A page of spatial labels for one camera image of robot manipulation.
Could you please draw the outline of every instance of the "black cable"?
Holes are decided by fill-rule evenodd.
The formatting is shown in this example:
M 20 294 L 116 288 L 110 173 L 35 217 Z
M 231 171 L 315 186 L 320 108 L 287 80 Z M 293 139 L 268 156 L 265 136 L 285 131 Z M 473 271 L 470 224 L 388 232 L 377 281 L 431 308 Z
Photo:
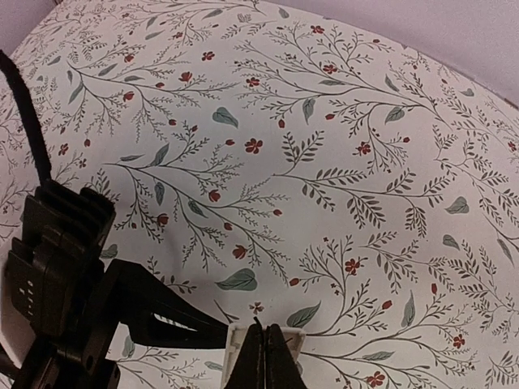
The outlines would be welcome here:
M 32 104 L 31 93 L 22 79 L 16 65 L 0 50 L 0 71 L 6 76 L 7 83 L 13 92 L 19 115 L 29 140 L 34 165 L 40 178 L 40 184 L 50 179 L 50 158 L 41 132 L 41 124 Z

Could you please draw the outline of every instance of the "tablecloth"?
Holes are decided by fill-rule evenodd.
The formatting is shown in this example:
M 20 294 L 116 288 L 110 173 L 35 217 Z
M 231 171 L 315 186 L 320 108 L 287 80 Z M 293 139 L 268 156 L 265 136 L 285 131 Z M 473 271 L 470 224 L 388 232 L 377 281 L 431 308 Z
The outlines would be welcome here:
M 220 320 L 308 333 L 309 388 L 517 387 L 519 117 L 394 41 L 257 0 L 69 0 L 14 59 L 54 177 L 116 204 L 103 259 Z M 36 186 L 0 85 L 0 235 Z M 218 388 L 135 345 L 121 387 Z

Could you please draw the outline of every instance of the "red flower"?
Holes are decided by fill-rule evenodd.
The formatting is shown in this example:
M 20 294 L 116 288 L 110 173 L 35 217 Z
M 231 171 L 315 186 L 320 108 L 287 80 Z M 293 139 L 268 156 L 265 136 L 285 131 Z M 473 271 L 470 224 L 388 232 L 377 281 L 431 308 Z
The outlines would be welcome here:
M 386 376 L 382 375 L 379 371 L 376 371 L 373 376 L 367 378 L 367 383 L 371 387 L 381 387 L 384 384 Z
M 247 143 L 245 143 L 245 151 L 252 152 L 253 154 L 257 154 L 260 152 L 260 147 L 263 146 L 263 140 L 256 140 L 251 138 Z
M 348 262 L 346 262 L 345 264 L 345 269 L 346 271 L 351 274 L 352 276 L 356 276 L 357 275 L 357 269 L 360 268 L 360 262 L 357 262 L 355 261 L 355 259 L 350 259 Z
M 249 87 L 257 87 L 260 85 L 260 81 L 256 77 L 251 77 L 250 79 L 246 79 L 246 82 L 249 84 Z
M 337 67 L 335 65 L 324 65 L 323 71 L 331 75 L 337 71 Z
M 236 248 L 233 250 L 233 255 L 236 259 L 244 259 L 246 253 L 247 249 L 241 245 L 236 245 Z
M 215 203 L 220 197 L 221 194 L 218 193 L 218 189 L 213 189 L 209 192 L 209 201 L 211 201 L 211 203 Z
M 265 308 L 261 305 L 261 302 L 255 302 L 254 305 L 249 305 L 249 309 L 252 310 L 253 314 L 258 314 L 259 312 L 263 312 Z
M 357 147 L 358 154 L 361 156 L 366 155 L 368 152 L 371 152 L 371 146 L 369 143 L 361 142 L 360 146 Z
M 193 77 L 193 74 L 190 71 L 184 71 L 181 75 L 179 80 L 183 83 L 189 83 L 189 80 Z
M 126 92 L 124 94 L 124 96 L 122 97 L 122 101 L 124 101 L 126 103 L 127 101 L 130 101 L 131 99 L 133 99 L 133 96 L 135 96 L 135 94 L 133 92 Z
M 384 304 L 382 304 L 382 309 L 383 310 L 388 310 L 389 308 L 391 308 L 392 306 L 392 301 L 391 300 L 387 300 Z
M 214 55 L 215 54 L 212 51 L 208 51 L 202 56 L 202 61 L 211 61 L 214 58 Z
M 460 334 L 458 336 L 454 336 L 454 347 L 455 348 L 460 348 L 461 346 L 463 346 L 465 344 L 465 339 L 463 339 L 463 335 Z
M 159 216 L 157 216 L 157 224 L 161 227 L 164 227 L 166 224 L 168 224 L 169 216 L 165 213 L 161 213 Z
M 322 34 L 324 32 L 324 28 L 321 26 L 310 26 L 310 28 L 314 34 Z
M 59 147 L 59 156 L 64 156 L 68 152 L 68 143 L 64 143 Z

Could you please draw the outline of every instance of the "floral pattern fabric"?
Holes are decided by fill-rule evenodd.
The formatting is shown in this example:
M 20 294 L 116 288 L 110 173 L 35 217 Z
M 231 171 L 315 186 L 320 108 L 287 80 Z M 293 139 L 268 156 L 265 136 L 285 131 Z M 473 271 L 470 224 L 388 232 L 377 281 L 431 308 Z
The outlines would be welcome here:
M 116 204 L 106 262 L 304 328 L 309 388 L 517 386 L 519 115 L 489 91 L 257 0 L 69 0 L 14 59 L 54 177 Z M 8 244 L 36 174 L 0 99 Z M 110 349 L 127 388 L 218 388 L 223 355 Z

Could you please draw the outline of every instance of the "table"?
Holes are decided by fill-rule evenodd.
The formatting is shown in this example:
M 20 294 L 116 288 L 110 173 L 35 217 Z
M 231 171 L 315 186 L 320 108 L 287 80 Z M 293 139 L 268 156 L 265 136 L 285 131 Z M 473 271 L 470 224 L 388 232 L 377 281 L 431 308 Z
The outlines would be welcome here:
M 243 324 L 304 328 L 309 388 L 517 385 L 519 117 L 414 49 L 257 0 L 67 1 L 14 55 L 103 252 Z M 5 244 L 36 174 L 0 85 Z M 134 345 L 121 387 L 218 388 Z

